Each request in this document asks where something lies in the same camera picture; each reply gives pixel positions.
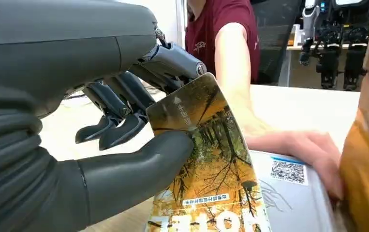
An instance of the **human arm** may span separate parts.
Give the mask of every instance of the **human arm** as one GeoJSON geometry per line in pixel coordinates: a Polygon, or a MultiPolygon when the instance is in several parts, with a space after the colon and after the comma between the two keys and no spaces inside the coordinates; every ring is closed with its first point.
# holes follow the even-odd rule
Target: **human arm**
{"type": "Polygon", "coordinates": [[[237,2],[240,1],[229,1],[217,10],[220,13],[215,21],[216,77],[243,133],[256,136],[272,128],[252,110],[251,60],[247,44],[250,13],[246,6],[237,2]]]}
{"type": "Polygon", "coordinates": [[[338,167],[340,152],[328,134],[315,131],[275,131],[259,119],[250,100],[251,65],[248,49],[249,21],[240,0],[219,9],[216,24],[215,67],[217,81],[225,94],[249,149],[292,155],[311,165],[329,194],[342,198],[338,167]],[[230,11],[237,11],[237,16],[230,11]]]}

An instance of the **person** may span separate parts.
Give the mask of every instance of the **person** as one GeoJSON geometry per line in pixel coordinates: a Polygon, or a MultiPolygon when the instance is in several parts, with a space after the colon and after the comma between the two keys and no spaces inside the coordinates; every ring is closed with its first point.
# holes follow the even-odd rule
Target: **person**
{"type": "Polygon", "coordinates": [[[216,76],[249,149],[296,156],[318,172],[331,197],[341,199],[340,152],[328,134],[276,131],[254,114],[250,84],[257,81],[259,40],[250,1],[187,2],[186,51],[216,76]]]}

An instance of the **card with tree image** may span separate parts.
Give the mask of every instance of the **card with tree image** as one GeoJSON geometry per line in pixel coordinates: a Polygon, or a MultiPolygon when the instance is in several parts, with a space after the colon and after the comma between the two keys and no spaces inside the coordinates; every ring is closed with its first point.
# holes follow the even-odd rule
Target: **card with tree image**
{"type": "Polygon", "coordinates": [[[147,109],[154,131],[184,131],[194,150],[154,197],[147,232],[271,231],[244,138],[206,73],[147,109]]]}

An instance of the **qr code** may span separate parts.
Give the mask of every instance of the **qr code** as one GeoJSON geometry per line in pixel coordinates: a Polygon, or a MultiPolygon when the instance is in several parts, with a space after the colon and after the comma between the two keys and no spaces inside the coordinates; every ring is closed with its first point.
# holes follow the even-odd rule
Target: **qr code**
{"type": "Polygon", "coordinates": [[[305,166],[298,163],[274,160],[271,167],[271,177],[302,185],[307,184],[305,166]]]}

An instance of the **white table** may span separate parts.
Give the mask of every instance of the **white table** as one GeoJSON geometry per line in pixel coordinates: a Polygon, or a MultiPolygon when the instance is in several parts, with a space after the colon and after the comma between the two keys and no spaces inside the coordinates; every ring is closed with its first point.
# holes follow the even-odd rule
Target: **white table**
{"type": "MultiPolygon", "coordinates": [[[[251,89],[256,114],[269,124],[282,130],[327,131],[342,150],[355,118],[359,93],[271,86],[251,86],[251,89]]],[[[154,97],[160,99],[164,94],[154,97]]],[[[76,145],[74,135],[77,130],[96,124],[100,116],[101,112],[91,103],[72,107],[61,105],[51,116],[43,119],[42,146],[58,160],[69,160],[133,152],[153,137],[150,126],[146,125],[128,143],[107,151],[100,152],[97,141],[76,145]]],[[[142,232],[150,209],[151,199],[84,231],[142,232]]]]}

